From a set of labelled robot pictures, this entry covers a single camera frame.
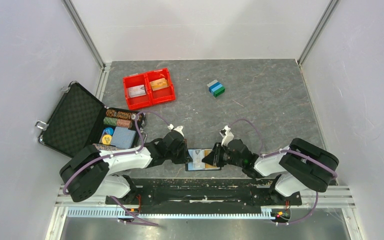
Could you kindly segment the orange VIP card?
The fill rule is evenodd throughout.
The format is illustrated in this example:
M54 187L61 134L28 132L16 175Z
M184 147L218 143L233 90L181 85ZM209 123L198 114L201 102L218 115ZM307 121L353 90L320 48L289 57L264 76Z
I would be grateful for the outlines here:
M204 157L207 156L207 155L210 154L210 153L212 153L212 150L210 150L210 149L205 149L205 150L204 150ZM205 168L205 169L213 169L213 168L214 168L214 166L209 165L209 164L206 164L206 163L204 163L204 162L203 162L203 164L204 164L204 168Z

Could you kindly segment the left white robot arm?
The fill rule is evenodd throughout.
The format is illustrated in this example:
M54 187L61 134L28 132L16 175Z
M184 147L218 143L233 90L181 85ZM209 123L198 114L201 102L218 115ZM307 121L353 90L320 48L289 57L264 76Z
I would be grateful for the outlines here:
M62 192L75 203L102 195L131 204L137 198L137 187L120 172L160 166L167 160L176 165L192 161L184 135L177 130L130 149L103 151L88 145L60 170Z

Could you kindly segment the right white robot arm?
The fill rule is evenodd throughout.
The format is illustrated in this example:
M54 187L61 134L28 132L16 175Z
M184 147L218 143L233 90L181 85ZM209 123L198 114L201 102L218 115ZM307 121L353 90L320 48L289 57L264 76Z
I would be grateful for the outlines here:
M214 167L233 165L252 179L277 174L269 189L269 199L282 204L291 195L305 189L324 193L337 178L339 159L332 153L301 138L278 151L258 155L251 152L240 139L227 145L216 143L202 162Z

